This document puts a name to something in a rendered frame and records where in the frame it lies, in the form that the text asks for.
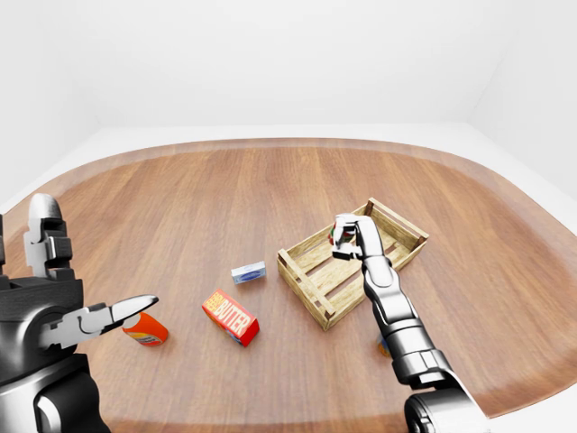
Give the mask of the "red green tomato sauce can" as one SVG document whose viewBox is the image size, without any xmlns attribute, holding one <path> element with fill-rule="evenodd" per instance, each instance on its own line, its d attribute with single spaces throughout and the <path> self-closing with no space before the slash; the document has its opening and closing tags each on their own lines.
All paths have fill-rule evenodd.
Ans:
<svg viewBox="0 0 577 433">
<path fill-rule="evenodd" d="M 328 240 L 330 245 L 334 244 L 334 228 L 335 226 L 332 226 L 328 234 Z M 355 236 L 355 229 L 344 230 L 340 240 L 345 243 L 350 243 L 354 238 L 354 236 Z"/>
</svg>

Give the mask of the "wooden slat tray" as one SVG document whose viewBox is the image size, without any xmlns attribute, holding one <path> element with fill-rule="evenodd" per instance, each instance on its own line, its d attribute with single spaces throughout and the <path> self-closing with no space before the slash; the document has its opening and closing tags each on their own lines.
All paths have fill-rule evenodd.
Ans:
<svg viewBox="0 0 577 433">
<path fill-rule="evenodd" d="M 386 256 L 400 271 L 424 248 L 428 234 L 390 208 L 369 198 L 354 210 L 376 224 Z M 278 251 L 279 274 L 315 321 L 328 330 L 364 298 L 361 262 L 335 259 L 327 226 L 288 250 Z"/>
</svg>

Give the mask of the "red butter box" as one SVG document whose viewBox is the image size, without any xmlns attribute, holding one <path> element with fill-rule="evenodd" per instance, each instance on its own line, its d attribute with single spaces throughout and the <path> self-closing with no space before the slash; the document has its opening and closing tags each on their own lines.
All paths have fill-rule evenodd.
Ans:
<svg viewBox="0 0 577 433">
<path fill-rule="evenodd" d="M 258 319 L 220 289 L 203 302 L 202 309 L 226 334 L 244 347 L 260 331 Z"/>
</svg>

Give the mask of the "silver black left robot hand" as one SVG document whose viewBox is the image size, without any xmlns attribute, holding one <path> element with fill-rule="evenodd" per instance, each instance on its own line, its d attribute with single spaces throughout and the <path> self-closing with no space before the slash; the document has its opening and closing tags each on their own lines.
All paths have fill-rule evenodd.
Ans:
<svg viewBox="0 0 577 433">
<path fill-rule="evenodd" d="M 116 302 L 84 305 L 83 282 L 70 267 L 71 240 L 56 199 L 37 193 L 23 235 L 32 276 L 10 279 L 0 217 L 0 385 L 74 354 L 77 344 L 120 327 L 158 301 L 145 294 Z"/>
</svg>

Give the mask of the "orange white can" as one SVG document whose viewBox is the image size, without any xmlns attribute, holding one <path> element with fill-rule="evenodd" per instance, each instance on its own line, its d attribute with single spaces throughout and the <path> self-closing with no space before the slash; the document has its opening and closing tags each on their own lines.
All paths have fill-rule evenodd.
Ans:
<svg viewBox="0 0 577 433">
<path fill-rule="evenodd" d="M 126 319 L 122 325 L 123 332 L 145 346 L 157 346 L 163 344 L 169 331 L 157 319 L 145 312 Z"/>
</svg>

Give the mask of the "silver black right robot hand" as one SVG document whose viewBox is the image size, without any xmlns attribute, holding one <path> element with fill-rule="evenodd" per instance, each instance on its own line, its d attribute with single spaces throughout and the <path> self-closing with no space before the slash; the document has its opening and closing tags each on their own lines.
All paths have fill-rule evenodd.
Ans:
<svg viewBox="0 0 577 433">
<path fill-rule="evenodd" d="M 384 250 L 380 234 L 369 216 L 351 213 L 339 214 L 335 217 L 334 244 L 332 254 L 336 259 L 364 261 L 373 256 L 383 256 Z M 355 229 L 355 236 L 350 243 L 340 240 L 344 230 Z"/>
</svg>

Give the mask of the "small blue white box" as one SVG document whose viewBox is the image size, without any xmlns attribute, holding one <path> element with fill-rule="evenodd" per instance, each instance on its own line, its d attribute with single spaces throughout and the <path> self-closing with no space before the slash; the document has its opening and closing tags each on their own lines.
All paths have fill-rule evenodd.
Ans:
<svg viewBox="0 0 577 433">
<path fill-rule="evenodd" d="M 264 261 L 244 265 L 231 270 L 231 275 L 235 284 L 244 283 L 259 279 L 266 275 L 266 265 Z"/>
</svg>

